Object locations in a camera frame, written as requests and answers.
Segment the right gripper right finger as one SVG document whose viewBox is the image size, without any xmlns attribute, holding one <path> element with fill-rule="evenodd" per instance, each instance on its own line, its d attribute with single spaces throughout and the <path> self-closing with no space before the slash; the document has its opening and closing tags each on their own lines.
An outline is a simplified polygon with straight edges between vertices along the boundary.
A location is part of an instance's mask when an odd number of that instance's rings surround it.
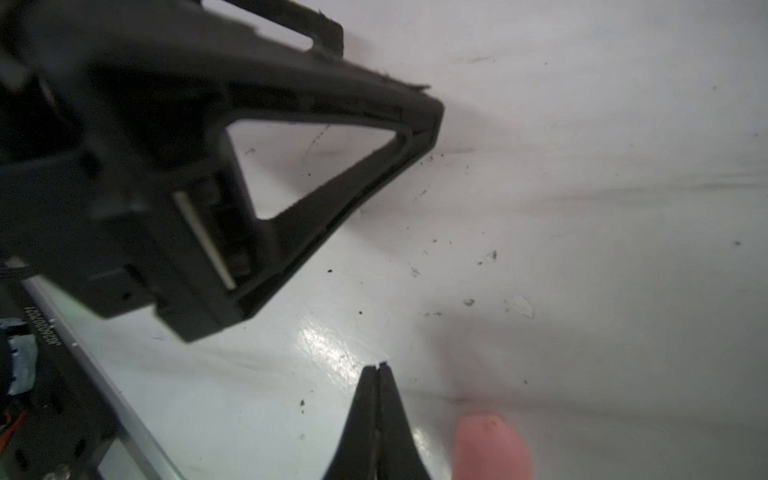
<svg viewBox="0 0 768 480">
<path fill-rule="evenodd" d="M 429 480 L 394 374 L 387 363 L 378 365 L 377 381 L 377 479 Z"/>
</svg>

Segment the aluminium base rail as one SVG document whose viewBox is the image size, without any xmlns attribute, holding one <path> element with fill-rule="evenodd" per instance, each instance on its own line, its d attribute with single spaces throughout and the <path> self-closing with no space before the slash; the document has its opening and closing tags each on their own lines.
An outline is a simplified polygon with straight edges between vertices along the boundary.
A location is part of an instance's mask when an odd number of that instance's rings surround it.
<svg viewBox="0 0 768 480">
<path fill-rule="evenodd" d="M 1 265 L 1 476 L 99 479 L 120 442 L 146 479 L 181 472 L 20 261 Z"/>
</svg>

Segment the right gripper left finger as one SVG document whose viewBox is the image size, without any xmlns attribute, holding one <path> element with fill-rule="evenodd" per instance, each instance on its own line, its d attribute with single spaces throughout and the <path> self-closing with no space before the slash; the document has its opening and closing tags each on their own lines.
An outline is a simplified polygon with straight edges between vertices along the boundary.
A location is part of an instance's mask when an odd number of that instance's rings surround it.
<svg viewBox="0 0 768 480">
<path fill-rule="evenodd" d="M 375 479 L 379 453 L 379 377 L 376 366 L 361 372 L 336 452 L 324 479 Z"/>
</svg>

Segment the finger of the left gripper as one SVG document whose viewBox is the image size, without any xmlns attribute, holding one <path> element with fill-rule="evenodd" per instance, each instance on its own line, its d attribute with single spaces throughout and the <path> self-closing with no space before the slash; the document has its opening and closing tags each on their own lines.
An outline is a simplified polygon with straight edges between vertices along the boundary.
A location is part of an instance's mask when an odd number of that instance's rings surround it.
<svg viewBox="0 0 768 480">
<path fill-rule="evenodd" d="M 232 0 L 238 8 L 312 41 L 311 51 L 344 56 L 344 29 L 319 11 L 289 0 Z"/>
<path fill-rule="evenodd" d="M 435 145 L 443 105 L 422 88 L 386 103 L 344 89 L 344 118 L 330 122 L 241 119 L 227 133 L 237 150 L 261 232 L 258 266 L 236 298 L 258 312 L 366 200 Z"/>
</svg>

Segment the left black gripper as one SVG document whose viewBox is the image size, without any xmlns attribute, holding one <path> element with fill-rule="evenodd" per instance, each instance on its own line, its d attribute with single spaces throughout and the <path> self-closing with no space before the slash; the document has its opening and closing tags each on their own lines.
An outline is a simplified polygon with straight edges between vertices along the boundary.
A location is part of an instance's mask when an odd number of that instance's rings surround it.
<svg viewBox="0 0 768 480">
<path fill-rule="evenodd" d="M 1 245 L 101 316 L 151 304 L 195 341 L 246 316 L 226 261 L 246 253 L 245 183 L 212 83 L 82 65 L 105 43 L 81 33 L 140 21 L 211 47 L 207 73 L 246 39 L 191 2 L 2 3 L 1 68 L 26 80 L 1 89 Z"/>
</svg>

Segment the pink pig toy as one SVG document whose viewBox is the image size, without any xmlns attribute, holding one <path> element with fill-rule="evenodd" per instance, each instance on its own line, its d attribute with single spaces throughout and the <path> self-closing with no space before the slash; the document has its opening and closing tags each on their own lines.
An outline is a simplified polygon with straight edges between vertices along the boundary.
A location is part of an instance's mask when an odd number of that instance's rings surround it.
<svg viewBox="0 0 768 480">
<path fill-rule="evenodd" d="M 528 446 L 521 434 L 497 415 L 465 415 L 455 429 L 452 478 L 531 480 Z"/>
</svg>

